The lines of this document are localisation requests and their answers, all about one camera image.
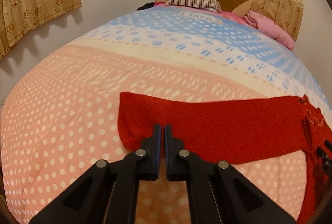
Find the red cloth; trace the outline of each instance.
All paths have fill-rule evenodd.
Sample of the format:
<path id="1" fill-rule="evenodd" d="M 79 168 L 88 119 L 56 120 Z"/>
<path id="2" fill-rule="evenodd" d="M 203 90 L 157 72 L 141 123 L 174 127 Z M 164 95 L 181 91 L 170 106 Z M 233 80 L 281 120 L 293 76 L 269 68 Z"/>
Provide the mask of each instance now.
<path id="1" fill-rule="evenodd" d="M 154 124 L 171 124 L 173 135 L 203 160 L 243 164 L 303 150 L 307 186 L 298 223 L 316 209 L 322 188 L 318 146 L 331 139 L 320 109 L 304 96 L 209 103 L 185 103 L 120 93 L 118 130 L 125 148 L 136 150 Z"/>

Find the pillow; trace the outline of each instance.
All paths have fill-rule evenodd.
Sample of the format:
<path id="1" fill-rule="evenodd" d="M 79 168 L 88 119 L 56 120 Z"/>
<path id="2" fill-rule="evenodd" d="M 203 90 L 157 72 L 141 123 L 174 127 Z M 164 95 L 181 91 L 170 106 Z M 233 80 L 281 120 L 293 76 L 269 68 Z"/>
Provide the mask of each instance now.
<path id="1" fill-rule="evenodd" d="M 167 0 L 168 5 L 182 5 L 188 7 L 194 7 L 197 9 L 213 8 L 217 13 L 221 12 L 221 6 L 218 0 Z"/>

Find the bed sheet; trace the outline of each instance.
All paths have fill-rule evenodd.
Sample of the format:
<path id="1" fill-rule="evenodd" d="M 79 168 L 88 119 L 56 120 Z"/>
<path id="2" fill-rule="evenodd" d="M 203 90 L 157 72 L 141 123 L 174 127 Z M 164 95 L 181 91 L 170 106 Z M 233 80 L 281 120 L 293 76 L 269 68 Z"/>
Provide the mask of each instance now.
<path id="1" fill-rule="evenodd" d="M 122 91 L 187 102 L 306 94 L 332 122 L 307 68 L 256 29 L 174 6 L 125 15 L 53 52 L 8 96 L 1 114 L 2 166 L 8 207 L 20 223 L 98 159 L 111 162 L 128 153 L 117 132 Z M 298 218 L 306 185 L 303 152 L 236 168 Z M 183 183 L 142 182 L 137 205 L 137 224 L 190 223 Z"/>

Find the white polka dot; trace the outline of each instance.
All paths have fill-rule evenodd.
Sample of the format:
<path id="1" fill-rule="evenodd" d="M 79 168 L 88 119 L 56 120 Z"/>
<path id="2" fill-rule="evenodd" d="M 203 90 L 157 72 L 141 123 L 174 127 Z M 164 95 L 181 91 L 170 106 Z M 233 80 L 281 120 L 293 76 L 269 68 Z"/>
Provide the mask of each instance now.
<path id="1" fill-rule="evenodd" d="M 173 211 L 173 209 L 172 209 L 171 206 L 165 206 L 165 207 L 163 208 L 163 213 L 164 213 L 164 214 L 170 214 L 172 211 Z"/>
<path id="2" fill-rule="evenodd" d="M 180 186 L 178 184 L 171 184 L 170 186 L 171 192 L 179 192 L 180 191 Z"/>
<path id="3" fill-rule="evenodd" d="M 149 213 L 149 218 L 151 218 L 151 219 L 157 219 L 158 218 L 158 214 L 156 212 L 150 212 Z"/>
<path id="4" fill-rule="evenodd" d="M 150 198 L 144 199 L 143 204 L 145 206 L 151 206 L 152 205 L 152 199 L 150 199 Z"/>
<path id="5" fill-rule="evenodd" d="M 188 203 L 188 200 L 186 198 L 180 198 L 179 199 L 179 205 L 185 205 Z"/>
<path id="6" fill-rule="evenodd" d="M 148 190 L 147 184 L 139 183 L 139 190 L 143 191 L 143 192 L 146 192 Z"/>
<path id="7" fill-rule="evenodd" d="M 114 136 L 114 137 L 113 137 L 113 141 L 114 141 L 115 143 L 118 143 L 118 142 L 120 141 L 120 137 L 119 137 L 119 136 Z"/>
<path id="8" fill-rule="evenodd" d="M 143 218 L 138 218 L 136 219 L 136 223 L 135 224 L 146 224 L 145 220 Z"/>
<path id="9" fill-rule="evenodd" d="M 116 150 L 115 150 L 115 154 L 116 155 L 120 155 L 120 154 L 122 154 L 123 153 L 123 150 L 121 149 L 121 148 L 117 148 Z"/>
<path id="10" fill-rule="evenodd" d="M 165 200 L 168 196 L 168 193 L 166 191 L 160 191 L 158 193 L 158 199 L 159 200 Z"/>

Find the pink blanket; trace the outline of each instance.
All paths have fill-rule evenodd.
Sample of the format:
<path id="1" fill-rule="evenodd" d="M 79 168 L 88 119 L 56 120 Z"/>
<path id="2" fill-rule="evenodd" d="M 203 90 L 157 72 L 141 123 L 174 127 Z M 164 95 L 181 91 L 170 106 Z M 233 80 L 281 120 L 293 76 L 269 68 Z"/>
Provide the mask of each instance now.
<path id="1" fill-rule="evenodd" d="M 294 49 L 294 40 L 281 29 L 275 22 L 260 13 L 249 11 L 243 19 L 252 27 L 258 29 L 263 34 L 273 38 L 291 51 Z"/>

